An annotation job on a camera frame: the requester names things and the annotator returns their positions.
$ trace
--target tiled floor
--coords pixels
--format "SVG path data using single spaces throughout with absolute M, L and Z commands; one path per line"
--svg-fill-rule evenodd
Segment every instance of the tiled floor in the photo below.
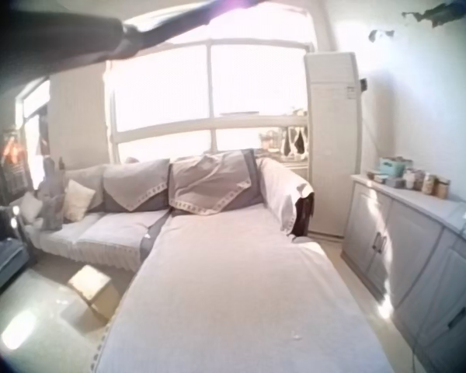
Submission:
M 83 264 L 43 254 L 0 296 L 0 352 L 19 372 L 88 372 L 106 321 L 66 286 Z M 99 267 L 123 294 L 133 273 Z
M 396 373 L 412 372 L 411 349 L 379 304 L 340 258 L 341 244 L 318 240 L 363 310 L 381 341 Z M 43 254 L 0 296 L 0 351 L 17 367 L 30 373 L 87 372 L 103 334 L 105 320 L 97 318 L 66 286 L 82 264 Z M 133 274 L 100 267 L 123 294 Z M 416 372 L 424 372 L 416 362 Z

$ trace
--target white bedsheet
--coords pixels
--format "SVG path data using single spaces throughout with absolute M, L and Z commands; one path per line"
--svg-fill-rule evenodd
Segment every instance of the white bedsheet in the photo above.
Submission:
M 262 205 L 167 221 L 113 319 L 98 373 L 392 372 L 325 254 Z

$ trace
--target standing air conditioner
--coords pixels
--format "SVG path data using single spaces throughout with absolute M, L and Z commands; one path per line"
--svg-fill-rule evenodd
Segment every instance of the standing air conditioner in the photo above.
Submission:
M 309 182 L 315 189 L 309 230 L 343 236 L 360 171 L 360 81 L 354 53 L 305 56 L 309 109 Z

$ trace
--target blue chair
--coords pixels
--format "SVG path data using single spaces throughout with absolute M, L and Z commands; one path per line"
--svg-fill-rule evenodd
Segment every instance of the blue chair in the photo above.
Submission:
M 30 260 L 26 245 L 16 238 L 14 228 L 11 216 L 6 210 L 0 211 L 0 290 Z

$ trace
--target peeling wall paint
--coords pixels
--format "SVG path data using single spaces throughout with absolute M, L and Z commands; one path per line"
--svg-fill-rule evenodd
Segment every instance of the peeling wall paint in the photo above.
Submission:
M 371 43 L 374 43 L 376 39 L 379 39 L 380 37 L 394 37 L 394 35 L 394 30 L 372 30 L 367 38 L 370 40 Z
M 416 21 L 421 22 L 424 19 L 431 21 L 432 27 L 442 26 L 445 23 L 461 19 L 466 16 L 466 5 L 460 2 L 450 4 L 440 4 L 435 8 L 428 9 L 424 13 L 403 12 L 402 17 L 413 16 Z

